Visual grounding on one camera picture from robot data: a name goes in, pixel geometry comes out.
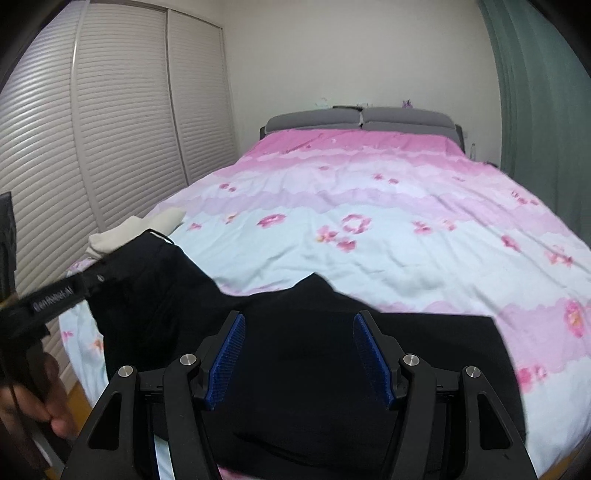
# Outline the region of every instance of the white sliding door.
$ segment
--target white sliding door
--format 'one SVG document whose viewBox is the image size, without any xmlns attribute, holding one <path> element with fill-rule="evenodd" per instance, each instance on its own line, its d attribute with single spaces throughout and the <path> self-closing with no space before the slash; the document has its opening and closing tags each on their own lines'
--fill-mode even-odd
<svg viewBox="0 0 591 480">
<path fill-rule="evenodd" d="M 17 220 L 17 290 L 63 276 L 97 231 L 74 146 L 70 68 L 83 2 L 72 2 L 29 46 L 0 92 L 0 192 L 12 191 Z M 59 327 L 46 350 L 67 388 L 76 381 Z"/>
<path fill-rule="evenodd" d="M 221 30 L 168 12 L 168 61 L 178 137 L 192 183 L 237 160 Z"/>
<path fill-rule="evenodd" d="M 83 155 L 106 228 L 187 185 L 174 129 L 166 14 L 90 4 L 74 68 Z"/>
</svg>

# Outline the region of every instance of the silver bolt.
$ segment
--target silver bolt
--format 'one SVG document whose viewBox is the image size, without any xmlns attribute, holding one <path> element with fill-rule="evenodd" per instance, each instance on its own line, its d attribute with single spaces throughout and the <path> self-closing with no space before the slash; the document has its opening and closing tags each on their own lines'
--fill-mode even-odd
<svg viewBox="0 0 591 480">
<path fill-rule="evenodd" d="M 119 376 L 120 377 L 128 377 L 134 372 L 134 367 L 129 365 L 124 365 L 119 369 Z"/>
<path fill-rule="evenodd" d="M 478 378 L 480 376 L 480 368 L 466 367 L 466 373 L 468 374 L 468 377 Z"/>
<path fill-rule="evenodd" d="M 197 357 L 192 353 L 185 353 L 181 357 L 181 363 L 183 365 L 193 365 L 197 361 Z"/>
<path fill-rule="evenodd" d="M 404 355 L 402 360 L 404 361 L 405 364 L 410 365 L 411 367 L 418 365 L 418 363 L 421 361 L 421 359 L 419 357 L 417 357 L 416 355 L 413 355 L 411 353 L 409 353 L 408 355 Z"/>
</svg>

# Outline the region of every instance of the wooden floor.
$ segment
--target wooden floor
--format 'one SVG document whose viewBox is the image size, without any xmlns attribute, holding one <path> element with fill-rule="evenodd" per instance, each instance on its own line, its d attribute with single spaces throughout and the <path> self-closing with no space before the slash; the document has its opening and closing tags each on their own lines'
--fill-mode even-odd
<svg viewBox="0 0 591 480">
<path fill-rule="evenodd" d="M 72 410 L 72 415 L 74 415 L 74 420 L 76 421 L 76 425 L 78 426 L 78 432 L 82 429 L 88 415 L 92 408 L 84 395 L 84 390 L 80 383 L 76 383 L 72 391 L 68 395 L 68 405 Z"/>
</svg>

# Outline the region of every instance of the black garment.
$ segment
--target black garment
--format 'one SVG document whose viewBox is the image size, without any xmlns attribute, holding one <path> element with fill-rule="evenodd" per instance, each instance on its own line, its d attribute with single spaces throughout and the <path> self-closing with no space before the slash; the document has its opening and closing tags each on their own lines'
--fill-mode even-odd
<svg viewBox="0 0 591 480">
<path fill-rule="evenodd" d="M 480 367 L 524 437 L 517 381 L 490 318 L 382 314 L 315 274 L 287 290 L 232 297 L 180 248 L 150 233 L 109 262 L 129 275 L 89 302 L 105 336 L 109 378 L 121 365 L 162 368 L 194 352 L 230 310 L 246 317 L 226 399 L 204 415 L 222 465 L 261 478 L 376 477 L 396 413 L 376 399 L 353 343 L 353 317 L 364 309 L 403 350 L 432 366 Z"/>
</svg>

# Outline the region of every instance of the bed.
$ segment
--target bed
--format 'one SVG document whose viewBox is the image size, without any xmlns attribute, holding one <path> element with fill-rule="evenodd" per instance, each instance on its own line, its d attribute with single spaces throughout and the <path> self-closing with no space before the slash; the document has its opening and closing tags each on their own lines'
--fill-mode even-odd
<svg viewBox="0 0 591 480">
<path fill-rule="evenodd" d="M 591 251 L 530 192 L 467 159 L 449 117 L 402 110 L 272 119 L 235 165 L 152 212 L 186 210 L 171 239 L 229 294 L 317 272 L 384 312 L 492 317 L 542 475 L 591 431 Z M 60 329 L 95 403 L 107 377 L 88 305 L 62 315 Z M 172 478 L 165 442 L 157 456 Z"/>
</svg>

